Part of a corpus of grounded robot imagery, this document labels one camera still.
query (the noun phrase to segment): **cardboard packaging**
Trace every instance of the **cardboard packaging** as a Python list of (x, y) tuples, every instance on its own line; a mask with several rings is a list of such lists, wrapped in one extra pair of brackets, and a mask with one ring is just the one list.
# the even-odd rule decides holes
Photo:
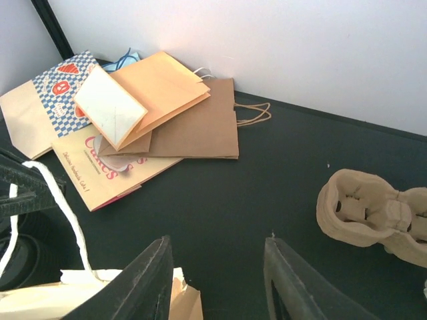
[(427, 188), (395, 190), (377, 175), (341, 169), (319, 193), (316, 219), (329, 237), (358, 247), (381, 243), (427, 268)]
[(36, 159), (51, 150), (58, 137), (90, 124), (73, 97), (96, 65), (85, 51), (0, 97), (12, 144), (20, 152)]
[(98, 158), (93, 142), (99, 131), (89, 125), (52, 143), (53, 150), (90, 211), (135, 191), (142, 183), (181, 158), (140, 158), (124, 172), (108, 169)]
[(105, 139), (99, 155), (229, 158), (239, 156), (233, 79), (204, 81), (210, 97), (153, 130), (148, 152), (143, 138), (116, 151)]

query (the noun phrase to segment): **white rope handle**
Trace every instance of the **white rope handle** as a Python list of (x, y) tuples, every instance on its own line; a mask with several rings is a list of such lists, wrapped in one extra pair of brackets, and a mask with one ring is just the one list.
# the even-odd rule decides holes
[[(9, 198), (16, 198), (18, 195), (18, 186), (11, 184), (9, 188)], [(0, 260), (0, 278), (5, 272), (6, 266), (12, 258), (13, 250), (15, 250), (16, 242), (18, 240), (18, 216), (14, 215), (11, 217), (11, 239), (7, 246), (6, 252)]]
[[(95, 281), (101, 281), (96, 272), (92, 271), (91, 265), (89, 264), (89, 259), (87, 257), (87, 249), (86, 249), (86, 241), (85, 241), (85, 236), (83, 234), (83, 231), (80, 228), (79, 225), (79, 221), (77, 220), (76, 215), (74, 214), (74, 212), (71, 210), (70, 206), (68, 205), (67, 200), (65, 200), (65, 197), (63, 196), (61, 190), (58, 187), (58, 184), (55, 181), (55, 178), (53, 177), (52, 173), (49, 171), (49, 169), (42, 163), (37, 162), (37, 161), (26, 161), (24, 162), (22, 165), (26, 166), (27, 168), (37, 168), (37, 170), (40, 171), (41, 175), (43, 176), (44, 180), (46, 181), (46, 184), (56, 202), (56, 204), (58, 204), (59, 208), (62, 210), (63, 214), (66, 216), (66, 218), (68, 219), (68, 222), (71, 225), (71, 228), (73, 229), (73, 232), (75, 234), (75, 238), (77, 241), (77, 245), (80, 248), (80, 257), (81, 257), (81, 261), (83, 262), (83, 267), (84, 269), (91, 274), (92, 279)], [(17, 186), (16, 185), (11, 185), (11, 191), (10, 191), (10, 195), (15, 195), (17, 194)], [(11, 217), (11, 225), (12, 225), (12, 235), (11, 235), (11, 240), (9, 242), (9, 246), (6, 250), (6, 253), (9, 251), (9, 248), (11, 249), (10, 252), (10, 256), (8, 256), (6, 253), (4, 254), (3, 258), (0, 261), (0, 266), (2, 266), (3, 264), (6, 266), (7, 263), (9, 262), (12, 252), (16, 246), (16, 239), (17, 239), (17, 235), (18, 235), (18, 230), (17, 230), (17, 216), (13, 216)]]

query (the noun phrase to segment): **cream paper bag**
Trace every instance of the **cream paper bag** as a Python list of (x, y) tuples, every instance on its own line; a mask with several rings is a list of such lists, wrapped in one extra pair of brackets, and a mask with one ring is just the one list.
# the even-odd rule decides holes
[[(60, 283), (0, 292), (0, 319), (60, 319), (100, 292), (121, 270), (96, 270), (102, 282), (88, 272), (64, 270)], [(173, 270), (169, 320), (203, 320), (200, 291), (185, 284), (181, 268)]]
[(85, 51), (1, 96), (13, 146), (36, 159), (51, 150), (58, 137), (90, 124), (73, 97), (96, 65), (92, 54)]
[(52, 143), (53, 150), (90, 211), (135, 191), (181, 158), (139, 158), (117, 172), (99, 160), (94, 149), (99, 131), (89, 125)]

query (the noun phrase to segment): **brown paper bag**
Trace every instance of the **brown paper bag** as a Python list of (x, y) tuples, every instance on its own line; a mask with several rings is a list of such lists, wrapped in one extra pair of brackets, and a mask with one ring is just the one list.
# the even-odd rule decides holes
[(111, 76), (148, 110), (120, 149), (209, 97), (209, 87), (164, 52), (132, 63)]
[(36, 159), (58, 137), (90, 124), (72, 99), (96, 65), (85, 51), (0, 97), (12, 144), (20, 152)]
[(116, 151), (105, 139), (99, 154), (137, 153), (144, 157), (231, 158), (239, 156), (233, 79), (205, 81), (208, 99), (153, 130), (149, 152), (143, 138)]
[(53, 150), (90, 211), (138, 188), (180, 158), (141, 158), (124, 172), (108, 169), (97, 157), (93, 141), (99, 131), (89, 125), (52, 143)]

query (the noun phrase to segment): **orange paper bag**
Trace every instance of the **orange paper bag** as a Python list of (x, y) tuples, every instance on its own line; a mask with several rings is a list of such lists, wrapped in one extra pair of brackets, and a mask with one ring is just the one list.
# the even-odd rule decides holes
[(147, 109), (118, 149), (209, 97), (209, 87), (165, 52), (132, 63), (111, 76)]

